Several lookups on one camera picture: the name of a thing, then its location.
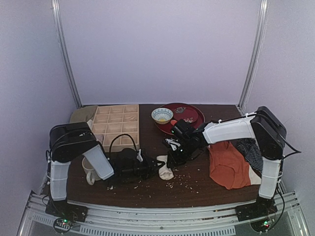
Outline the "beige underwear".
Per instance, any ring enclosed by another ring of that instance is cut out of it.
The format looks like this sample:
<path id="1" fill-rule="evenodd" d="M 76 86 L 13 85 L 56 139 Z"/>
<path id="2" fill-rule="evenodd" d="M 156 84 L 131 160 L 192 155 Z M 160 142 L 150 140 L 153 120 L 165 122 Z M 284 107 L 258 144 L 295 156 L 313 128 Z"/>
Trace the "beige underwear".
<path id="1" fill-rule="evenodd" d="M 174 177 L 172 170 L 167 166 L 167 160 L 167 155 L 157 156 L 158 174 L 162 180 L 171 180 Z"/>

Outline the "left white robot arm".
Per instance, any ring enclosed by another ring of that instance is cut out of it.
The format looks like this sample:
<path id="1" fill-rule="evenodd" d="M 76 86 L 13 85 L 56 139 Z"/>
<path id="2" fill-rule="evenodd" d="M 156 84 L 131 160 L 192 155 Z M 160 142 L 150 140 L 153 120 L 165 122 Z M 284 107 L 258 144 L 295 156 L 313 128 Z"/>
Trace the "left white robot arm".
<path id="1" fill-rule="evenodd" d="M 150 158 L 137 147 L 105 152 L 85 122 L 56 125 L 51 128 L 49 138 L 50 196 L 55 202 L 67 199 L 68 170 L 79 156 L 87 159 L 102 180 L 112 177 L 147 179 L 165 166 L 164 161 Z"/>

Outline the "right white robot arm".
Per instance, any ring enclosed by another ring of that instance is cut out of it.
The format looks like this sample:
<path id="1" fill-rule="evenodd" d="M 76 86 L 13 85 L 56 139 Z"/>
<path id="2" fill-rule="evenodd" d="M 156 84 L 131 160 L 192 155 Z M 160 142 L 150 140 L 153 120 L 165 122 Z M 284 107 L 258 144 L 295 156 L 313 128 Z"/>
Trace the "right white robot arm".
<path id="1" fill-rule="evenodd" d="M 171 128 L 168 166 L 184 165 L 207 149 L 209 176 L 227 190 L 259 185 L 258 196 L 273 198 L 281 178 L 286 128 L 265 106 L 230 120 L 202 123 L 198 128 L 178 120 Z"/>

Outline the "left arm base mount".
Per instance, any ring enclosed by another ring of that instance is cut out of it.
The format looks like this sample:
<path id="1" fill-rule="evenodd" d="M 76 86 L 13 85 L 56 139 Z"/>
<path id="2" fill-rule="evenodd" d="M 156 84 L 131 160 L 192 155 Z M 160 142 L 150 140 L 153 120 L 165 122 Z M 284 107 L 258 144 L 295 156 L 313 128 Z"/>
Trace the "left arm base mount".
<path id="1" fill-rule="evenodd" d="M 67 221 L 85 222 L 88 208 L 69 204 L 67 200 L 53 201 L 53 199 L 49 197 L 45 213 Z"/>

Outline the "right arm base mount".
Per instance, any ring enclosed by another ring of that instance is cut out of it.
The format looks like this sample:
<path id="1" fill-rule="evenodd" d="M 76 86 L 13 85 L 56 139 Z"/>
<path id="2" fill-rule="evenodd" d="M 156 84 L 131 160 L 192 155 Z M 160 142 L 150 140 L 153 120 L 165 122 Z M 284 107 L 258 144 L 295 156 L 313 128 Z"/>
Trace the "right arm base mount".
<path id="1" fill-rule="evenodd" d="M 258 196 L 254 203 L 236 206 L 235 211 L 238 221 L 241 222 L 277 213 L 278 209 L 273 198 L 265 199 Z"/>

